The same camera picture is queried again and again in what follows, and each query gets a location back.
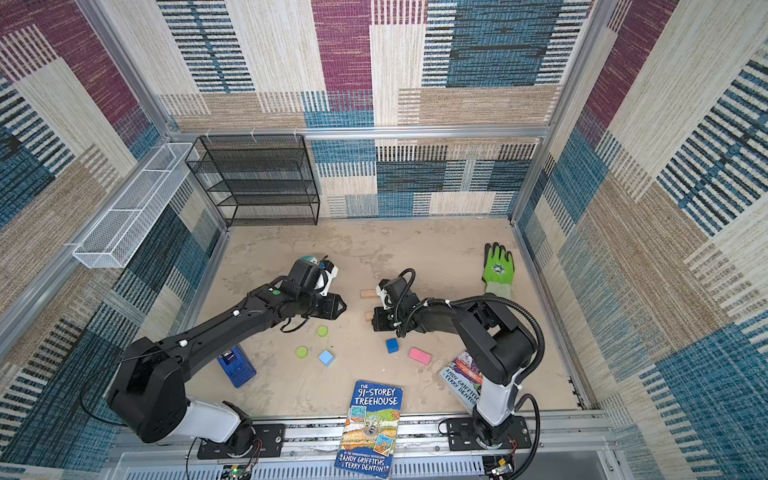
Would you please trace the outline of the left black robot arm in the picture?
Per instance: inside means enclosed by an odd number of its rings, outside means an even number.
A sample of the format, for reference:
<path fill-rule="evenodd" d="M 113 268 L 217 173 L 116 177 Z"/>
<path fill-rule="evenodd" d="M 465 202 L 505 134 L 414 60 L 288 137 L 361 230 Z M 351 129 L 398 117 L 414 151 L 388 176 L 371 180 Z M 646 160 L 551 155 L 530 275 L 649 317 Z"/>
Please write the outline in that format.
<path fill-rule="evenodd" d="M 125 350 L 107 404 L 144 443 L 172 435 L 210 442 L 249 442 L 246 415 L 193 400 L 185 383 L 240 342 L 295 316 L 335 320 L 347 309 L 338 294 L 264 284 L 235 306 L 176 336 L 142 337 Z"/>

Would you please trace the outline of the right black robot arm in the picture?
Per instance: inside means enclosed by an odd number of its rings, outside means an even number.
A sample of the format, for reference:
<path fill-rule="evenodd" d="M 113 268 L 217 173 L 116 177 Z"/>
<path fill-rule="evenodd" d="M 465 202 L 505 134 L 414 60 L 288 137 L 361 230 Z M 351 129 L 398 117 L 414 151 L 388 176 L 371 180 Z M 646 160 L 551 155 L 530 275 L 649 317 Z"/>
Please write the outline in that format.
<path fill-rule="evenodd" d="M 494 448 L 513 436 L 514 404 L 522 381 L 545 353 L 538 321 L 519 304 L 484 294 L 460 300 L 420 299 L 402 278 L 382 280 L 363 298 L 377 295 L 373 329 L 403 338 L 411 332 L 458 335 L 482 375 L 480 397 L 473 408 L 478 444 Z"/>

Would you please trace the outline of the dark blue cube block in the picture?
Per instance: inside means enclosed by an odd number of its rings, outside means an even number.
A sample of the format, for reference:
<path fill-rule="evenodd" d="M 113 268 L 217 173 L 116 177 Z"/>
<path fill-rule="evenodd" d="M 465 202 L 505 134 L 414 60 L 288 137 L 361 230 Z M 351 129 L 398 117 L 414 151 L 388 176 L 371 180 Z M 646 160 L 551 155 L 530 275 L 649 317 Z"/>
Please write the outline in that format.
<path fill-rule="evenodd" d="M 395 338 L 388 339 L 386 341 L 386 348 L 389 354 L 394 354 L 399 351 L 399 343 Z"/>

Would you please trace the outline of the light blue cube block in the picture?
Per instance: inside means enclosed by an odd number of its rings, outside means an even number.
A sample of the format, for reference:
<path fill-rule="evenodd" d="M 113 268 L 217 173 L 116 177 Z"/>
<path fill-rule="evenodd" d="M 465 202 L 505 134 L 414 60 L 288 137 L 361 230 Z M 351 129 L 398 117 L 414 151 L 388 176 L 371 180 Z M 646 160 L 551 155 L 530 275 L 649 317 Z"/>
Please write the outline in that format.
<path fill-rule="evenodd" d="M 335 356 L 328 350 L 324 350 L 318 357 L 324 366 L 329 367 L 335 360 Z"/>

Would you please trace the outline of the pink rectangular block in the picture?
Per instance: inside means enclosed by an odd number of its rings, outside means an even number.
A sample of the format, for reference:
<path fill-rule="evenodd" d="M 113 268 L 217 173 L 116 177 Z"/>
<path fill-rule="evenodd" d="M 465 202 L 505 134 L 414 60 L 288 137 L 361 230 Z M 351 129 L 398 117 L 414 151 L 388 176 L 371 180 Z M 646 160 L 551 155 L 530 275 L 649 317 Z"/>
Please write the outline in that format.
<path fill-rule="evenodd" d="M 408 357 L 421 365 L 428 366 L 432 361 L 432 355 L 420 350 L 416 347 L 412 347 L 408 352 Z"/>

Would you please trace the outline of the purple treehouse book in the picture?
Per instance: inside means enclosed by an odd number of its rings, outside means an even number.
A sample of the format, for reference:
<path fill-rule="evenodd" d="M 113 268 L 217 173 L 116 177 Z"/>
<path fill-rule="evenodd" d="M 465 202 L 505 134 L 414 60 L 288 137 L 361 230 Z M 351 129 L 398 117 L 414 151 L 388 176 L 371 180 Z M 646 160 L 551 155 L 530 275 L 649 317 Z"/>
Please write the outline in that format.
<path fill-rule="evenodd" d="M 440 371 L 440 377 L 453 395 L 471 412 L 479 398 L 483 375 L 471 355 L 464 351 Z"/>

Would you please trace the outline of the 91-storey treehouse book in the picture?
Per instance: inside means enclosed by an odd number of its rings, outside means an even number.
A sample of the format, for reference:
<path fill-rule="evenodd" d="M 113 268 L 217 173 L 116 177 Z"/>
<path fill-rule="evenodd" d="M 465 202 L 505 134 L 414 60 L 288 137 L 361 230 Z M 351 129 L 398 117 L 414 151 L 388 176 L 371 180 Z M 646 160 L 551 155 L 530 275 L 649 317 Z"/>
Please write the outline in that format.
<path fill-rule="evenodd" d="M 401 387 L 358 380 L 334 466 L 352 474 L 388 479 L 402 404 Z"/>

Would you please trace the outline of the blue box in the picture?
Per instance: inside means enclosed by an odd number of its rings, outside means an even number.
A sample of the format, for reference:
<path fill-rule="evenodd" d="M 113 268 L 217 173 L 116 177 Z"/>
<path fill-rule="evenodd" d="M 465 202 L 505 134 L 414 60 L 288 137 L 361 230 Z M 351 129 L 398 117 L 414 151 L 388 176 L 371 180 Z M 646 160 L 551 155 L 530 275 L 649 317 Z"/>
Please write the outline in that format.
<path fill-rule="evenodd" d="M 235 345 L 218 356 L 218 363 L 235 388 L 240 388 L 257 374 L 240 345 Z"/>

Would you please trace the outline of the green black work glove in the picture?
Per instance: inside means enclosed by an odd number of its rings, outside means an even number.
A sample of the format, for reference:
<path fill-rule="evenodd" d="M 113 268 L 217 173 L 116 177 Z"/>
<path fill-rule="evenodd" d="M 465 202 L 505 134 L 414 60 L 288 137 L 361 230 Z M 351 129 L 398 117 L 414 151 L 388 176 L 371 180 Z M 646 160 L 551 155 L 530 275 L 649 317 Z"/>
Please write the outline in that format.
<path fill-rule="evenodd" d="M 482 274 L 485 293 L 511 300 L 514 274 L 515 263 L 512 253 L 497 242 L 486 243 Z"/>

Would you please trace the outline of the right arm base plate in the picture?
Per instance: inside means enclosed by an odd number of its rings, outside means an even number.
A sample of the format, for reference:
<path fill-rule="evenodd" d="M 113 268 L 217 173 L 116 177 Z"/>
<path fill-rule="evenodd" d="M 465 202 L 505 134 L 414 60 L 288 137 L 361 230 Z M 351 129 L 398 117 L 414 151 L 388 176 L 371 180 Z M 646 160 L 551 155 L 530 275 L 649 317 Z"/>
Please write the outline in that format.
<path fill-rule="evenodd" d="M 451 451 L 530 449 L 532 429 L 522 416 L 509 416 L 498 426 L 482 418 L 454 417 L 442 423 Z"/>

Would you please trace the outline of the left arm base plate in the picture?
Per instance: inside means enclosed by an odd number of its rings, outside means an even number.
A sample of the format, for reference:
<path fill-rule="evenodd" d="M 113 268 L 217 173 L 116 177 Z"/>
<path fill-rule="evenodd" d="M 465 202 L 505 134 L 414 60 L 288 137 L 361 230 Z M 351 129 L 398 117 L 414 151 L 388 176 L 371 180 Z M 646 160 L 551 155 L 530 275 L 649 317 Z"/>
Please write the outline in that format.
<path fill-rule="evenodd" d="M 281 455 L 286 425 L 281 423 L 239 426 L 224 443 L 203 439 L 198 460 L 254 460 Z"/>

